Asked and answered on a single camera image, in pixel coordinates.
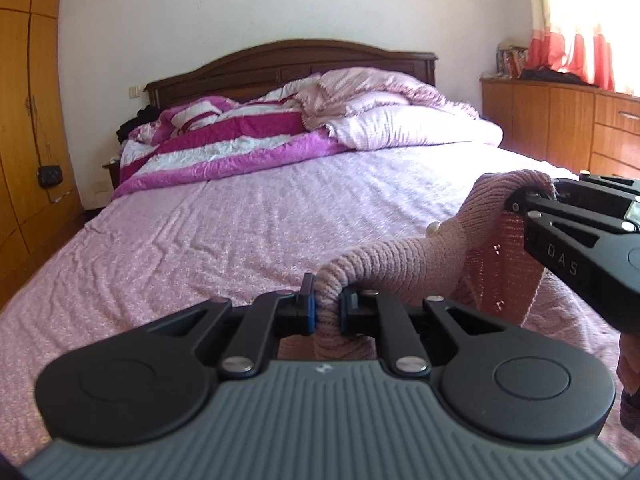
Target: wooden wardrobe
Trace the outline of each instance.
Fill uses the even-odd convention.
[[[0,309],[78,230],[58,83],[59,0],[0,0]],[[62,168],[43,189],[40,166]]]

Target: light switch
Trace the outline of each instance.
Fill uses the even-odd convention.
[[[129,99],[135,99],[136,97],[140,97],[142,95],[142,91],[143,91],[142,86],[130,86]]]

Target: headboard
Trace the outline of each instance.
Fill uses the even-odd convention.
[[[206,94],[244,102],[289,81],[350,66],[404,72],[435,85],[437,59],[431,52],[391,52],[348,41],[277,41],[230,54],[187,74],[149,83],[145,90],[151,104],[159,108]]]

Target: mattress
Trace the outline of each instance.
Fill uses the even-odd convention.
[[[0,451],[22,463],[48,442],[33,384],[63,352],[210,296],[240,305],[295,287],[345,248],[423,234],[456,213],[481,174],[521,168],[569,175],[469,142],[348,152],[115,200],[0,315]],[[618,335],[553,276],[527,325],[588,349],[614,373]],[[636,462],[639,443],[617,409],[602,438]]]

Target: red and white curtain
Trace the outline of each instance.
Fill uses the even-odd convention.
[[[640,95],[640,0],[532,0],[528,65]]]

